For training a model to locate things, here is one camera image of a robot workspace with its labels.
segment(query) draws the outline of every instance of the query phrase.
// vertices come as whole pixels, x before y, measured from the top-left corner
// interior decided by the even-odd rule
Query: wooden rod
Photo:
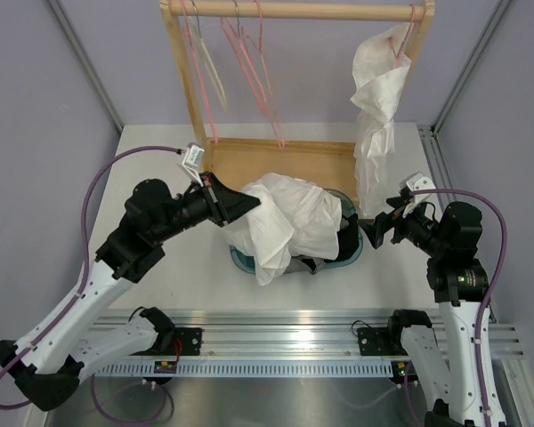
[[[210,2],[184,0],[189,16],[238,16],[233,1]],[[168,10],[168,2],[160,1],[160,7]],[[410,22],[411,6],[388,6],[370,4],[310,4],[310,3],[261,3],[264,18],[292,20],[382,20],[391,22]],[[173,15],[182,15],[182,0],[171,0]],[[257,5],[253,2],[238,1],[239,17],[259,18]],[[415,22],[424,16],[425,9],[416,7]]]

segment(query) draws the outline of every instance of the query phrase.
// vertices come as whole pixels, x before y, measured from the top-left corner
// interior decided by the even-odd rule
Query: tray
[[[241,190],[273,172],[337,189],[355,205],[354,143],[289,141],[280,149],[275,141],[221,138],[206,150],[205,168],[228,188]]]

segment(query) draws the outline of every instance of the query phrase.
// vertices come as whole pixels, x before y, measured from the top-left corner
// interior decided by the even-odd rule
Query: wire hanger
[[[254,0],[254,2],[257,4],[257,9],[259,11],[259,40],[258,40],[258,43],[256,44],[253,41],[253,39],[251,38],[251,36],[247,33],[247,31],[243,28],[242,32],[243,32],[243,35],[244,35],[244,37],[243,37],[243,46],[245,48],[244,52],[246,54],[247,60],[250,63],[250,66],[252,66],[252,64],[251,64],[251,60],[249,59],[249,55],[248,55],[248,51],[247,51],[247,45],[246,45],[245,40],[249,40],[249,42],[251,42],[253,47],[259,52],[259,57],[261,58],[261,64],[263,66],[263,74],[265,75],[265,83],[267,84],[267,90],[269,92],[269,98],[270,98],[270,101],[271,101],[273,119],[271,120],[271,114],[269,114],[269,105],[265,101],[264,107],[268,112],[268,114],[266,114],[266,116],[271,121],[271,127],[273,128],[273,132],[275,133],[275,136],[277,137],[277,141],[279,142],[279,146],[282,149],[284,149],[285,148],[285,140],[283,139],[283,131],[281,129],[281,125],[280,125],[280,122],[279,122],[279,117],[278,117],[278,114],[277,114],[277,104],[275,103],[275,95],[273,94],[273,90],[271,88],[271,80],[269,79],[269,72],[267,71],[267,64],[265,63],[265,56],[263,54],[263,9],[261,7],[261,3],[260,3],[259,0]]]
[[[192,39],[192,34],[190,32],[190,25],[188,23],[188,13],[186,12],[186,4],[184,0],[180,0],[182,4],[182,11],[184,15],[184,32],[186,38],[188,39],[188,45],[190,46],[190,52],[192,54],[192,59],[194,61],[194,67],[196,68],[196,76],[198,78],[199,90],[202,94],[202,101],[204,102],[204,108],[207,113],[207,117],[210,121],[210,127],[212,128],[212,135],[214,136],[214,143],[218,144],[219,139],[217,136],[217,130],[215,128],[214,116],[212,115],[212,108],[210,107],[209,99],[207,98],[206,85],[204,84],[204,78],[202,77],[202,71],[199,67],[198,55],[196,54],[196,49],[194,48],[194,41]],[[168,10],[172,15],[172,0],[168,0]]]
[[[220,79],[220,76],[217,73],[217,69],[215,68],[214,62],[212,61],[212,57],[210,56],[210,53],[206,47],[206,43],[204,42],[204,38],[202,37],[202,30],[199,24],[198,9],[196,8],[194,0],[191,0],[191,2],[192,7],[194,8],[194,14],[196,15],[196,21],[198,25],[196,26],[194,19],[192,19],[191,17],[188,18],[188,23],[190,25],[190,32],[195,41],[198,57],[204,63],[206,72],[210,78],[210,81],[212,82],[212,85],[214,86],[215,94],[217,95],[218,100],[222,104],[223,111],[228,114],[230,112],[230,109],[228,107],[228,101],[225,96],[225,91],[223,90],[222,80]]]
[[[251,92],[255,98],[255,101],[257,102],[257,105],[259,106],[259,109],[261,110],[263,115],[269,119],[271,123],[271,127],[273,128],[273,132],[275,133],[275,136],[277,137],[279,146],[283,149],[285,147],[285,141],[283,140],[281,127],[277,119],[277,109],[275,107],[273,91],[271,88],[271,81],[269,79],[269,73],[267,72],[267,66],[265,63],[264,55],[263,55],[263,10],[261,8],[261,4],[259,3],[259,0],[254,0],[255,3],[257,4],[257,8],[259,9],[259,18],[260,18],[259,43],[256,44],[253,41],[253,39],[248,35],[247,31],[239,23],[239,6],[237,3],[237,0],[232,0],[232,1],[235,5],[236,15],[238,18],[238,26],[236,29],[233,26],[229,18],[220,18],[220,24],[221,24],[223,33],[226,35],[228,41],[230,42],[231,49],[236,55],[239,66],[241,67],[241,70],[243,71],[243,74],[247,80],[247,83],[251,89]],[[272,105],[272,110],[273,110],[272,113],[269,107],[269,102],[267,101],[267,96],[265,94],[263,84],[261,83],[261,79],[257,75],[255,66],[249,56],[249,50],[247,49],[246,39],[250,40],[254,48],[260,54],[262,65],[263,65],[263,73],[265,76],[267,89],[270,94],[270,100],[271,100],[271,105]]]
[[[392,37],[391,36],[388,37],[388,42],[390,42],[390,48],[392,49],[393,56],[395,56],[395,68],[398,68],[400,66],[401,54],[403,53],[403,48],[405,46],[405,43],[408,41],[409,33],[411,33],[411,30],[413,28],[413,23],[416,18],[416,7],[414,4],[410,4],[410,6],[411,6],[411,21],[409,22],[408,31],[406,32],[406,35],[403,37],[403,40],[401,41],[401,44],[400,44],[400,49],[397,53],[395,52],[395,49],[393,48]]]

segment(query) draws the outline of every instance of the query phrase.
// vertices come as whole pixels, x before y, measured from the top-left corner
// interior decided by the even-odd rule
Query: white cloth
[[[369,38],[356,51],[352,64],[356,93],[351,101],[361,109],[354,156],[363,217],[379,214],[388,196],[387,166],[394,153],[393,115],[411,65],[403,53],[396,68],[389,38],[395,52],[399,51],[408,27],[401,24]]]
[[[342,207],[340,199],[315,184],[267,173],[244,187],[261,204],[222,228],[228,243],[255,258],[259,285],[285,272],[291,256],[328,260],[338,256]]]

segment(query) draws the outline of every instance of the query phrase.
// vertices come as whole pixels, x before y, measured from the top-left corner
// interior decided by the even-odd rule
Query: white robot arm
[[[416,174],[401,184],[399,197],[387,200],[393,207],[390,213],[359,223],[375,249],[384,242],[384,234],[393,229],[394,244],[406,238],[431,257],[427,281],[447,332],[450,371],[425,312],[396,310],[390,317],[386,339],[400,345],[416,369],[430,410],[425,427],[503,427],[506,418],[490,360],[489,308],[481,316],[481,337],[475,339],[477,315],[489,288],[487,274],[474,258],[482,233],[481,212],[467,203],[453,202],[439,222],[427,218],[427,196],[411,193],[434,188],[430,178]],[[483,410],[486,406],[481,399],[478,349],[489,411]]]
[[[78,340],[105,309],[164,257],[164,241],[205,220],[222,227],[260,204],[255,197],[226,188],[213,173],[192,178],[186,192],[177,197],[172,197],[160,180],[137,185],[125,202],[125,216],[118,228],[97,251],[85,287],[80,280],[18,341],[0,342],[0,365],[41,410],[61,405],[85,378],[115,360],[139,351],[162,352],[173,345],[174,323],[156,308],[143,310],[94,342]]]

